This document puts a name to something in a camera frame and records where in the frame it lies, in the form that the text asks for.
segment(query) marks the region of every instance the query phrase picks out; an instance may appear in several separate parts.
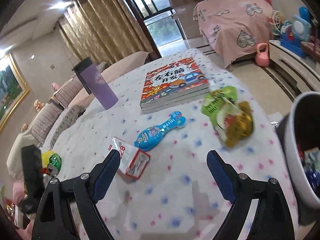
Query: purple tumbler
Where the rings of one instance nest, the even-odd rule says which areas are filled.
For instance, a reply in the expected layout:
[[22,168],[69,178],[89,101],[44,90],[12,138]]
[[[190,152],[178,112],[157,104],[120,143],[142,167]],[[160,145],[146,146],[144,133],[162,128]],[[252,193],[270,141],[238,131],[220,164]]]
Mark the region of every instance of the purple tumbler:
[[92,63],[89,57],[76,65],[73,70],[88,94],[90,95],[92,92],[106,110],[118,102],[117,96],[98,72],[96,65]]

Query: cartoon car illustration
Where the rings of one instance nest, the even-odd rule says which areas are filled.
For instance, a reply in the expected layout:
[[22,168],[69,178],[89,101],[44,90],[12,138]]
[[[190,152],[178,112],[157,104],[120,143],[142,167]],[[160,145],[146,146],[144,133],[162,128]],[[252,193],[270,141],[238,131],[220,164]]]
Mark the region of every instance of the cartoon car illustration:
[[189,73],[185,74],[182,77],[180,77],[178,80],[172,82],[170,84],[170,88],[182,88],[186,84],[197,81],[197,80],[202,80],[204,79],[204,75],[202,73],[194,72],[194,73]]

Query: stuffed animal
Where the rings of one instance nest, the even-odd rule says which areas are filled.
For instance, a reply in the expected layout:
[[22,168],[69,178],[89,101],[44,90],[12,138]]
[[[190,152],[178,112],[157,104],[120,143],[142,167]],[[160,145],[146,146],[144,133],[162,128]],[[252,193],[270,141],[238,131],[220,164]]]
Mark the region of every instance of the stuffed animal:
[[54,91],[58,91],[60,89],[60,86],[57,83],[52,83],[52,88]]
[[39,111],[42,109],[42,107],[45,106],[45,104],[40,103],[39,100],[37,99],[37,100],[35,101],[35,103],[33,104],[33,106],[34,106],[35,109],[37,109],[37,111],[39,112]]
[[21,132],[24,132],[25,130],[27,130],[29,127],[29,125],[27,125],[26,123],[24,123],[21,127]]

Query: gold picture frame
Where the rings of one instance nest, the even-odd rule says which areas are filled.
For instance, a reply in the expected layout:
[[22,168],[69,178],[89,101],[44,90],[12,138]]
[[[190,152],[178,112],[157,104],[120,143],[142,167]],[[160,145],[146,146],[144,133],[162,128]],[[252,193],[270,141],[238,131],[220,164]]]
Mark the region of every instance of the gold picture frame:
[[18,104],[30,92],[9,53],[0,59],[0,133]]

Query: ceiling light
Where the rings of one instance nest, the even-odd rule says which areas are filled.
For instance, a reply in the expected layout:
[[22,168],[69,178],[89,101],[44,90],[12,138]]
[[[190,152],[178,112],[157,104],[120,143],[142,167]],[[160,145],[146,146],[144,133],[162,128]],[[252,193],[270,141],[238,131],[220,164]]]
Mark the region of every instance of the ceiling light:
[[70,4],[72,4],[72,2],[58,2],[55,5],[51,6],[49,9],[64,9]]

